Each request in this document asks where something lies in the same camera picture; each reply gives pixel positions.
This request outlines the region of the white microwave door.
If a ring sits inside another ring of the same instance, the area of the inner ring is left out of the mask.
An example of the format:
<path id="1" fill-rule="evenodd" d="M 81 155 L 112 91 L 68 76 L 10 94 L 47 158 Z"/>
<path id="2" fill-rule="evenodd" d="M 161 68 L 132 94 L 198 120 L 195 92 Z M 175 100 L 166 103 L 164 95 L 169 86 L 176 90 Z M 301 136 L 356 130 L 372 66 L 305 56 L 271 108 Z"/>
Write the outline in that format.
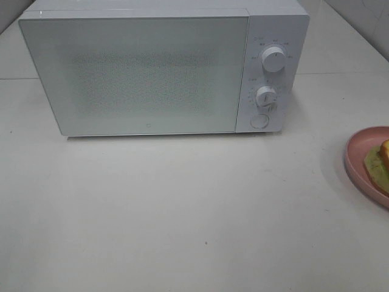
<path id="1" fill-rule="evenodd" d="M 231 133 L 248 19 L 24 19 L 64 136 Z"/>

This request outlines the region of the pink round plate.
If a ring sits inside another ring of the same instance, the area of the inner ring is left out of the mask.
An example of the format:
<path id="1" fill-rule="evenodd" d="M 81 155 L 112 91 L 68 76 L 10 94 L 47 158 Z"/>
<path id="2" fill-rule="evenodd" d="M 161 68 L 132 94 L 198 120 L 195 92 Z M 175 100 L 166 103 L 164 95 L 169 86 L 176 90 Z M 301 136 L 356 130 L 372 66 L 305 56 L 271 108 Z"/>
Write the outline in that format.
<path id="1" fill-rule="evenodd" d="M 376 188 L 365 168 L 364 159 L 375 146 L 388 139 L 388 126 L 368 127 L 355 132 L 344 151 L 345 170 L 353 184 L 369 199 L 388 209 L 388 194 Z"/>

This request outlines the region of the round white door-release button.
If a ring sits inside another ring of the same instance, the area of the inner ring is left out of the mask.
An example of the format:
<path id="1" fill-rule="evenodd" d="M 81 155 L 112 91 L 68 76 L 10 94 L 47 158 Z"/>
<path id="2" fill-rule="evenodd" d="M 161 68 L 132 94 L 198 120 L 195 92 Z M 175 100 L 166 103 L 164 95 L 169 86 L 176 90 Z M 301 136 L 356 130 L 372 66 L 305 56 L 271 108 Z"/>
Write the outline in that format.
<path id="1" fill-rule="evenodd" d="M 266 114 L 257 114 L 250 120 L 250 125 L 255 129 L 264 129 L 269 124 L 269 116 Z"/>

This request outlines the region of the lower white timer knob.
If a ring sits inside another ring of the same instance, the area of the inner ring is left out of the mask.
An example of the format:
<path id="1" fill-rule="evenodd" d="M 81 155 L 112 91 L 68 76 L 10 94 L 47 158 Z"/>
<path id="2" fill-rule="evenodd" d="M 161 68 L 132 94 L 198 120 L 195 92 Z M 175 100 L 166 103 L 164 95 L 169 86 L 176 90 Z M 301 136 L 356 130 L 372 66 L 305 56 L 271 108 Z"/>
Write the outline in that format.
<path id="1" fill-rule="evenodd" d="M 255 101 L 258 107 L 271 104 L 277 97 L 275 89 L 271 86 L 262 86 L 255 92 Z"/>

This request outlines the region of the white microwave oven body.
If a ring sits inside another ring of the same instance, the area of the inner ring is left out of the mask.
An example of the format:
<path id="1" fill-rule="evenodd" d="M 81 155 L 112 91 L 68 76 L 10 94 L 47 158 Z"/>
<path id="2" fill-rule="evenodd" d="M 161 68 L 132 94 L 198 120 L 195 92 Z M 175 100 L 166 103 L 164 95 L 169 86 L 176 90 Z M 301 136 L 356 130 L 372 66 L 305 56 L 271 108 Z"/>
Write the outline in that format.
<path id="1" fill-rule="evenodd" d="M 35 1 L 22 13 L 18 24 L 24 19 L 233 17 L 246 17 L 248 25 L 238 113 L 231 133 L 278 132 L 283 126 L 310 20 L 297 1 Z M 260 59 L 260 53 L 271 44 L 286 50 L 286 65 L 275 73 L 264 70 Z M 277 97 L 271 104 L 258 107 L 255 92 L 262 86 L 273 87 Z M 269 116 L 266 128 L 251 127 L 250 120 L 257 114 Z"/>

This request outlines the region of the toast lettuce sandwich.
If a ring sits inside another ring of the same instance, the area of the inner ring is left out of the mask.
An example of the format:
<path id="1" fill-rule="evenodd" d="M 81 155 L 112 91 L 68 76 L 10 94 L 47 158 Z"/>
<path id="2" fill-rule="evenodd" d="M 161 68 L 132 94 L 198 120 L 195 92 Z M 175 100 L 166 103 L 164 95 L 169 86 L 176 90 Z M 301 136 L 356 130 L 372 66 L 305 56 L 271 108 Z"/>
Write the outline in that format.
<path id="1" fill-rule="evenodd" d="M 363 163 L 371 183 L 388 195 L 388 140 L 372 147 Z"/>

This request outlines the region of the upper white power knob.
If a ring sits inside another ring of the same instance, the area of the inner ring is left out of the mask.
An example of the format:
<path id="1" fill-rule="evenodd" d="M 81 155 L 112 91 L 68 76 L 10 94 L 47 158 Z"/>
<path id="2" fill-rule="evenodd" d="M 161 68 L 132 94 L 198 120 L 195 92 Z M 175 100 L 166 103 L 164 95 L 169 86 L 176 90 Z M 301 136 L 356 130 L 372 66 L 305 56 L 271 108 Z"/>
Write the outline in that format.
<path id="1" fill-rule="evenodd" d="M 278 72 L 286 65 L 286 50 L 279 44 L 271 44 L 260 53 L 260 59 L 264 70 Z"/>

